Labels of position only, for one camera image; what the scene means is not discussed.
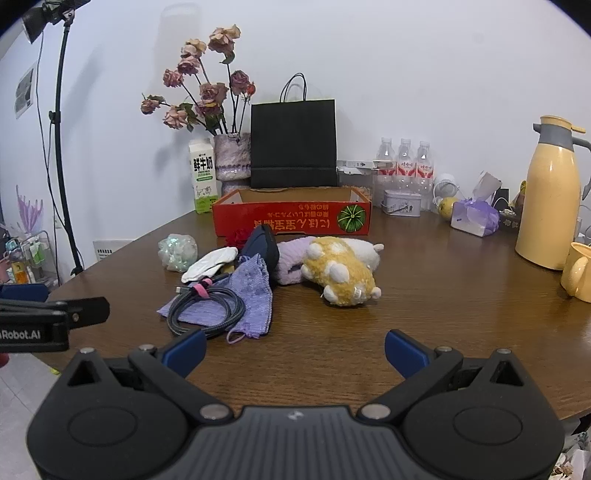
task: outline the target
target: purple decoration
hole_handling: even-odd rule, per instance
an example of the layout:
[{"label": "purple decoration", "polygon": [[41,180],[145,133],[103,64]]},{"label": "purple decoration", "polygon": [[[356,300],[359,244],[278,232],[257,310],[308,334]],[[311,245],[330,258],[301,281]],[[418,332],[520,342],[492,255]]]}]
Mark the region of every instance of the purple decoration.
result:
[{"label": "purple decoration", "polygon": [[38,200],[35,200],[35,205],[31,205],[30,200],[27,202],[27,198],[24,195],[21,196],[18,194],[17,185],[17,202],[18,213],[22,222],[22,229],[25,233],[36,233],[36,225],[41,218],[41,213],[43,212],[43,200],[41,200],[40,204],[38,204]]},{"label": "purple decoration", "polygon": [[456,219],[465,216],[472,223],[484,227],[482,236],[492,235],[499,228],[499,212],[484,200],[458,200],[454,203],[453,216]]}]

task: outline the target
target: stuffed animal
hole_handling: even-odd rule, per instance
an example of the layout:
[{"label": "stuffed animal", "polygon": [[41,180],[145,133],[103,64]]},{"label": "stuffed animal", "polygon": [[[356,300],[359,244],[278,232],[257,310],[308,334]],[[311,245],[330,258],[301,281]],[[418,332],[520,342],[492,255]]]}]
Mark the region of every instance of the stuffed animal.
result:
[{"label": "stuffed animal", "polygon": [[355,257],[353,249],[344,239],[334,236],[310,242],[301,273],[304,278],[322,285],[324,298],[341,307],[382,296],[368,266]]},{"label": "stuffed animal", "polygon": [[372,245],[370,242],[360,240],[359,238],[341,238],[343,242],[349,245],[353,249],[355,258],[361,260],[364,265],[367,265],[368,269],[375,272],[375,269],[379,265],[379,255],[384,249],[384,244]]},{"label": "stuffed animal", "polygon": [[[277,283],[280,285],[293,285],[302,282],[301,266],[304,262],[306,249],[314,240],[316,240],[315,236],[303,236],[277,244],[279,261],[273,272],[273,277],[277,280]],[[361,260],[364,265],[367,265],[372,272],[378,268],[378,252],[384,249],[383,244],[372,245],[370,242],[358,238],[342,238],[341,240],[353,249],[355,257]]]}]

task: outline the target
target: lemon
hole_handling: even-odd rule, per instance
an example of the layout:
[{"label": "lemon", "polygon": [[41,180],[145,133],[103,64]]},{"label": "lemon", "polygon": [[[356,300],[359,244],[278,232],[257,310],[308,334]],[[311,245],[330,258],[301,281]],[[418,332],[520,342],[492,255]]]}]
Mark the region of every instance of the lemon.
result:
[{"label": "lemon", "polygon": [[455,197],[445,197],[439,203],[438,211],[439,215],[441,215],[445,220],[452,219],[452,210],[453,204],[457,202],[457,198]]}]

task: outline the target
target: white glove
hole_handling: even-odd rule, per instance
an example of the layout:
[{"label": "white glove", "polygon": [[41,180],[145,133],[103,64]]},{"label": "white glove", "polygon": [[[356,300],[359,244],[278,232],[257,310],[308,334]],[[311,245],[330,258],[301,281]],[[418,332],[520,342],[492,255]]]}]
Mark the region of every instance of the white glove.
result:
[{"label": "white glove", "polygon": [[236,247],[218,248],[201,257],[181,277],[183,283],[197,281],[203,277],[211,277],[223,265],[234,261],[238,255]]}]

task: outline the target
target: dried rose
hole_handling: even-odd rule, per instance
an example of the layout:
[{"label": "dried rose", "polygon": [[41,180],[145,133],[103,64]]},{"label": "dried rose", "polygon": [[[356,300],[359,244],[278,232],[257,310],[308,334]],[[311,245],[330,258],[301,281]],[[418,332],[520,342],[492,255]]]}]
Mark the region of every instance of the dried rose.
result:
[{"label": "dried rose", "polygon": [[222,108],[214,103],[205,104],[204,102],[199,102],[196,108],[198,113],[203,116],[218,116],[222,114]]},{"label": "dried rose", "polygon": [[170,128],[179,130],[187,124],[187,112],[175,105],[171,106],[164,115],[164,125],[168,125]]},{"label": "dried rose", "polygon": [[180,87],[183,82],[183,75],[176,70],[166,69],[162,75],[162,81],[167,87]]},{"label": "dried rose", "polygon": [[256,87],[254,83],[249,83],[248,86],[246,87],[246,94],[248,95],[248,98],[250,98],[251,96],[253,96],[256,92]]},{"label": "dried rose", "polygon": [[201,100],[206,106],[222,106],[223,101],[226,99],[228,94],[228,87],[223,83],[202,83],[199,86],[199,94]]},{"label": "dried rose", "polygon": [[187,57],[197,58],[197,49],[191,44],[183,45],[183,48],[181,48],[181,58],[185,59]]},{"label": "dried rose", "polygon": [[199,59],[193,56],[181,59],[177,65],[177,70],[183,75],[194,75],[199,72]]},{"label": "dried rose", "polygon": [[246,93],[248,87],[248,75],[242,70],[236,70],[230,75],[230,87],[232,87],[232,93],[236,96],[241,93]]},{"label": "dried rose", "polygon": [[233,25],[230,28],[216,28],[209,35],[209,50],[223,53],[226,58],[233,58],[234,39],[240,38],[240,29]]},{"label": "dried rose", "polygon": [[160,102],[158,100],[146,98],[142,101],[142,105],[139,109],[142,110],[144,115],[149,115],[154,113],[157,108],[160,108]]},{"label": "dried rose", "polygon": [[195,47],[197,53],[194,54],[193,57],[197,57],[198,59],[200,59],[201,55],[203,55],[207,50],[207,44],[204,41],[199,40],[198,38],[190,38],[185,42],[185,45],[191,45]]}]

